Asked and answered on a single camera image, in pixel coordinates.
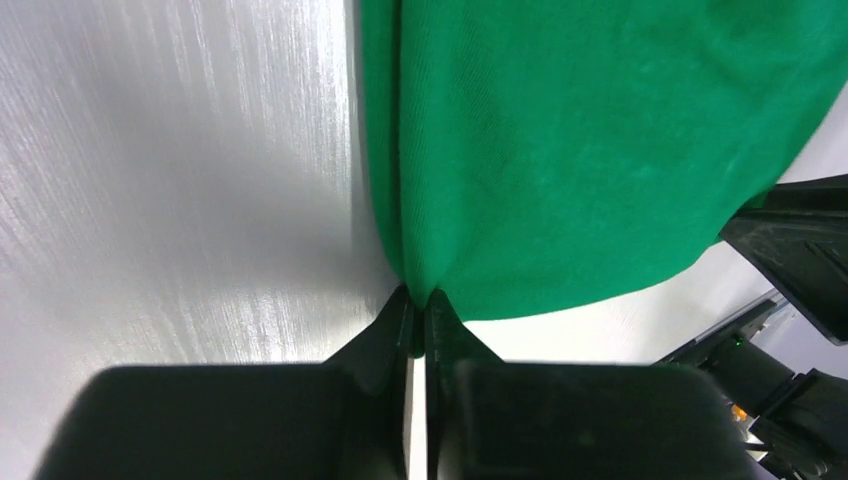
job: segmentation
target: brushed metal surface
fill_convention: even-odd
[[[388,298],[350,6],[0,1],[0,478],[103,367],[322,359]]]

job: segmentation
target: orange component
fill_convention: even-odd
[[[738,405],[734,405],[733,408],[730,409],[730,411],[733,413],[733,419],[737,422],[744,422],[748,419],[748,414],[745,413],[745,410],[739,408]]]

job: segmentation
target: green fabric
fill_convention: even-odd
[[[386,255],[466,319],[685,269],[848,76],[845,0],[362,0],[361,20]]]

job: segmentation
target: green towel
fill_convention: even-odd
[[[848,77],[846,0],[362,0],[386,255],[515,317],[656,284],[767,190]]]

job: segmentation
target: black plastic part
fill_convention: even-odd
[[[721,236],[831,342],[848,342],[848,175],[777,185]]]
[[[413,320],[400,287],[324,364],[108,370],[36,478],[406,478]]]
[[[444,470],[441,447],[458,362],[500,364],[503,361],[465,328],[445,292],[433,292],[420,315],[427,370],[427,472],[430,479],[435,479],[440,463]]]
[[[779,458],[807,475],[844,479],[848,470],[848,380],[798,375],[751,427]]]
[[[795,372],[753,343],[726,339],[704,368],[728,398],[748,415],[758,417],[789,387]]]
[[[323,364],[99,375],[36,478],[406,478],[416,330],[425,332],[430,478],[753,478],[702,376],[505,364],[443,292],[415,313],[404,288]]]
[[[441,478],[754,478],[693,369],[462,362],[455,399]]]

